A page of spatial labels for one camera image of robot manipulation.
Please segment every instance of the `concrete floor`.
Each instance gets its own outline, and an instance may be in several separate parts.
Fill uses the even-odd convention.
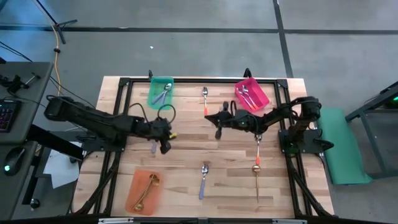
[[[272,0],[43,3],[58,22],[78,19],[76,26],[277,28]],[[398,2],[394,0],[279,0],[279,4],[285,29],[398,29]],[[30,0],[12,0],[0,12],[0,23],[46,25],[46,20]],[[65,32],[65,38],[59,61],[62,84],[91,103],[97,100],[103,76],[147,75],[148,69],[164,76],[240,77],[249,67],[255,77],[286,77],[278,34]],[[398,35],[286,35],[286,39],[294,77],[304,78],[308,94],[318,97],[324,106],[349,113],[397,81]],[[34,61],[53,61],[51,32],[2,30],[0,40]],[[23,60],[3,49],[0,55],[9,61]],[[45,94],[55,94],[55,87],[49,85]],[[39,108],[35,124],[43,128],[62,131],[73,127],[48,121],[42,112]],[[353,129],[361,149],[366,150],[368,141],[361,125],[353,123]],[[365,157],[365,165],[371,163]],[[397,187],[398,178],[361,186],[330,185],[335,213],[343,218],[397,223]],[[19,208],[22,212],[15,218],[65,213],[68,197],[63,208],[47,209],[52,205],[50,194],[70,194],[72,189],[58,191],[37,192],[42,211]]]

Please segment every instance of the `gold spoon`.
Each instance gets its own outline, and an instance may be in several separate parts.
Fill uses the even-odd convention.
[[[142,209],[144,209],[144,203],[142,201],[144,200],[144,197],[149,193],[150,186],[153,186],[153,187],[159,186],[160,180],[159,180],[159,178],[157,178],[157,176],[155,174],[151,174],[149,177],[150,177],[150,182],[149,182],[148,186],[146,187],[144,193],[142,193],[142,195],[139,197],[138,202],[134,206],[135,211],[139,212]]]
[[[257,203],[259,203],[259,173],[261,171],[261,167],[259,165],[254,165],[251,169],[256,173]]]

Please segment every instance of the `orange tray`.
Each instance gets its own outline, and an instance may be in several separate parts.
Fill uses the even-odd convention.
[[[140,196],[144,193],[148,183],[150,182],[150,175],[154,174],[159,179],[158,186],[151,186],[148,194],[143,199],[144,208],[140,211],[136,211],[134,206],[138,202]],[[136,170],[134,177],[131,182],[129,196],[127,197],[125,209],[129,213],[135,213],[140,215],[152,215],[157,207],[160,192],[163,188],[163,177],[160,173],[152,172],[148,170]]]

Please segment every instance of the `green cushion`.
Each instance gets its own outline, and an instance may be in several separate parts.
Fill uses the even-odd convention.
[[[322,108],[318,125],[323,130],[322,139],[335,146],[325,152],[333,184],[368,184],[358,143],[348,126],[344,112],[339,108]]]

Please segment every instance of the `wooden tabletop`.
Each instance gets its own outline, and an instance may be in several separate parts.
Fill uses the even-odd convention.
[[[113,112],[120,77],[104,77],[97,102],[97,109]],[[288,79],[290,98],[306,96],[304,80]],[[131,103],[141,103],[149,120],[156,117],[157,111],[147,106],[149,83],[135,83],[132,88]],[[208,88],[209,114],[217,113],[222,102],[236,100],[233,84],[206,84]],[[220,141],[215,139],[216,128],[203,117],[202,83],[176,83],[172,104],[177,117],[172,123],[172,131],[178,136],[170,143],[172,149],[162,155],[150,152],[150,142],[144,139],[129,138],[126,150],[121,156],[118,180],[114,193],[112,216],[138,216],[125,211],[124,205],[136,169],[154,170],[164,176],[164,189],[155,217],[230,217],[230,218],[292,218],[292,199],[284,155],[281,154],[277,132],[279,123],[272,125],[263,134],[261,141],[261,173],[259,178],[260,200],[256,200],[256,178],[251,167],[254,165],[257,143],[251,133],[223,129]],[[262,115],[276,107],[274,88],[263,84],[261,88],[270,99]],[[122,97],[123,109],[126,90]],[[132,107],[129,114],[142,116],[139,106]],[[161,116],[172,117],[171,111],[161,112]],[[103,152],[92,153],[80,171],[73,209],[79,209],[97,187]],[[320,159],[304,154],[303,164],[307,184],[326,211],[333,213],[328,184]],[[201,184],[201,167],[209,163],[206,178],[205,198],[198,199]],[[105,189],[103,207],[108,189]],[[298,190],[300,208],[304,210],[301,191]]]

